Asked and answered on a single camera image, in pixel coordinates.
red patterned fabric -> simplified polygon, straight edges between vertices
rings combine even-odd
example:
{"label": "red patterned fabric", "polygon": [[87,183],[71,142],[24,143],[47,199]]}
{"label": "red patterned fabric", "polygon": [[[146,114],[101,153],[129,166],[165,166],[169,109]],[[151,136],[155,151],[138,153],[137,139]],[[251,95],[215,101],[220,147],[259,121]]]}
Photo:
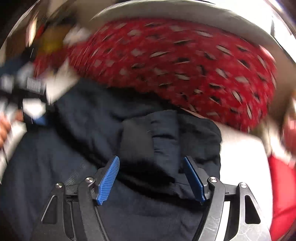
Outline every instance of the red patterned fabric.
{"label": "red patterned fabric", "polygon": [[36,59],[36,75],[66,57],[83,77],[153,91],[173,104],[241,131],[268,111],[275,65],[268,52],[203,24],[169,19],[114,21],[87,42]]}

red cushion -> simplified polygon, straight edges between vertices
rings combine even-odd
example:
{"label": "red cushion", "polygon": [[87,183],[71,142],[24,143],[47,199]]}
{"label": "red cushion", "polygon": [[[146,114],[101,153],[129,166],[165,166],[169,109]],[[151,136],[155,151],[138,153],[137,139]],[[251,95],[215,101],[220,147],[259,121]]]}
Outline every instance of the red cushion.
{"label": "red cushion", "polygon": [[296,171],[272,155],[268,161],[274,199],[270,234],[277,241],[296,219]]}

human hand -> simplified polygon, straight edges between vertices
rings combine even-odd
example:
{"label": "human hand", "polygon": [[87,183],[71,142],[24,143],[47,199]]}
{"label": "human hand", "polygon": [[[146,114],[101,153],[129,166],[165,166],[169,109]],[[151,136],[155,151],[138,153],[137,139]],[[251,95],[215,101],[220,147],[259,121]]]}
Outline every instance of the human hand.
{"label": "human hand", "polygon": [[[13,121],[23,121],[22,112],[20,110],[17,111],[15,114],[15,118]],[[0,114],[0,148],[3,147],[7,135],[11,130],[11,123],[6,119],[6,117],[3,114]]]}

red object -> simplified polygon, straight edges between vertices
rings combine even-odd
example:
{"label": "red object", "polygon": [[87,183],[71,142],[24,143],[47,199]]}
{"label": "red object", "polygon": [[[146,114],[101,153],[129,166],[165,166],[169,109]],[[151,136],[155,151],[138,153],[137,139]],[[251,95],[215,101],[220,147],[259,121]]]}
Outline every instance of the red object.
{"label": "red object", "polygon": [[268,161],[274,199],[270,234],[277,241],[296,220],[296,171],[273,155]]}
{"label": "red object", "polygon": [[35,39],[38,39],[41,37],[41,35],[44,33],[44,29],[45,29],[45,25],[41,24],[39,29],[36,32]]}
{"label": "red object", "polygon": [[83,77],[155,92],[245,132],[267,114],[275,89],[275,65],[266,50],[218,28],[180,20],[107,23],[66,56],[37,58],[37,73],[63,57]]}
{"label": "red object", "polygon": [[283,142],[286,148],[296,155],[296,120],[287,116],[283,124]]}

bolt head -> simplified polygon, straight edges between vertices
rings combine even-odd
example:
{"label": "bolt head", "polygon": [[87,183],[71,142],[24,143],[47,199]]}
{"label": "bolt head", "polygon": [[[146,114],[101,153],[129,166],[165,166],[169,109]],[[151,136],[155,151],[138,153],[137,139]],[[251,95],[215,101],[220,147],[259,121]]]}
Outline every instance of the bolt head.
{"label": "bolt head", "polygon": [[61,188],[62,186],[63,186],[63,183],[57,183],[57,184],[55,185],[56,188]]}
{"label": "bolt head", "polygon": [[210,177],[209,180],[211,183],[216,183],[218,181],[216,177]]}
{"label": "bolt head", "polygon": [[248,187],[248,185],[246,184],[246,183],[240,183],[239,184],[242,188],[247,188]]}
{"label": "bolt head", "polygon": [[86,181],[87,183],[92,183],[92,182],[94,181],[94,179],[93,179],[92,177],[87,177],[87,178],[85,179],[85,181]]}

